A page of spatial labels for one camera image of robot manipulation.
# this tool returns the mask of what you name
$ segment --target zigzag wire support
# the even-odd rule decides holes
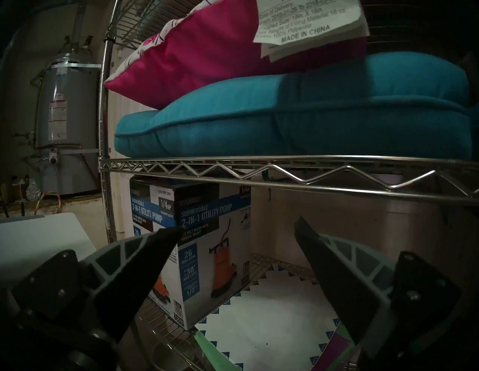
[[[294,170],[311,170],[313,177],[299,177]],[[281,181],[256,177],[264,171],[274,170],[284,178]],[[393,196],[409,200],[449,202],[479,205],[479,164],[453,160],[431,160],[399,157],[360,156],[305,156],[305,157],[197,157],[167,159],[107,159],[100,161],[100,171],[119,172],[159,178],[203,180],[208,182],[242,183],[251,186],[283,188],[299,191],[351,193],[368,196]],[[352,180],[365,180],[371,187],[344,187],[322,185],[328,179],[336,181],[347,173]],[[397,184],[382,180],[378,173],[408,175]],[[466,178],[473,187],[466,186]],[[441,181],[450,190],[429,187],[418,192],[415,186],[425,186],[428,179]]]

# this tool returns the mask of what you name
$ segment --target chrome wire shelving unit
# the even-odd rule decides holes
[[[184,18],[201,0],[127,0],[108,26],[115,43],[136,50],[172,19]]]
[[[113,46],[137,49],[161,32],[172,19],[185,17],[201,0],[116,0],[105,37],[99,85],[99,170],[109,242],[116,240],[109,173],[157,178],[201,180],[284,189],[342,193],[394,200],[479,205],[479,163],[407,157],[375,156],[241,156],[112,159],[108,143],[108,90]],[[430,0],[363,0],[371,36],[371,52],[422,51],[429,39],[448,45],[448,29],[433,15]],[[272,263],[316,280],[311,270],[253,254],[252,278]],[[184,331],[149,298],[138,312],[138,322],[172,349],[195,371],[204,370],[197,353],[194,330]],[[141,339],[135,331],[142,348]],[[355,364],[347,366],[356,370]]]
[[[100,171],[295,191],[479,204],[479,164],[377,156],[106,159]]]

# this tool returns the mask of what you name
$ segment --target orange cord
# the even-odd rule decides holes
[[[56,192],[46,191],[44,194],[42,194],[42,196],[40,197],[40,199],[39,199],[38,202],[36,203],[34,215],[36,215],[36,212],[38,211],[38,209],[39,209],[39,207],[40,207],[40,202],[43,200],[43,197],[44,197],[44,196],[47,196],[47,195],[56,196],[56,197],[58,198],[58,207],[57,207],[57,211],[55,211],[55,214],[58,214],[58,212],[60,211],[60,207],[61,207],[61,198],[60,198],[60,195],[59,195],[58,193],[56,193]]]

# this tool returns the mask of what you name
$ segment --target cardboard box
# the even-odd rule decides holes
[[[134,176],[135,235],[181,225],[150,297],[185,329],[250,281],[251,187]]]

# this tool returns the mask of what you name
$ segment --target cushion piping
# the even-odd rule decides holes
[[[448,101],[441,98],[420,96],[420,95],[389,95],[381,97],[367,97],[367,98],[355,98],[355,99],[343,99],[343,100],[334,100],[334,101],[320,101],[320,102],[303,102],[303,103],[291,103],[294,104],[294,107],[287,106],[272,106],[268,108],[260,109],[247,109],[239,110],[228,113],[220,114],[208,114],[197,117],[185,118],[182,120],[175,120],[168,123],[161,123],[155,125],[154,127],[138,131],[138,132],[128,132],[128,133],[115,133],[115,136],[131,136],[131,135],[144,135],[156,130],[161,130],[170,126],[175,126],[179,124],[194,124],[201,121],[214,121],[219,119],[232,119],[239,118],[250,115],[259,115],[265,113],[282,113],[282,112],[297,112],[297,111],[326,111],[326,110],[336,110],[336,109],[368,109],[368,108],[383,108],[383,107],[414,107],[420,106],[423,108],[437,108],[441,110],[451,110],[462,113],[468,116],[468,109],[462,107],[461,105]]]

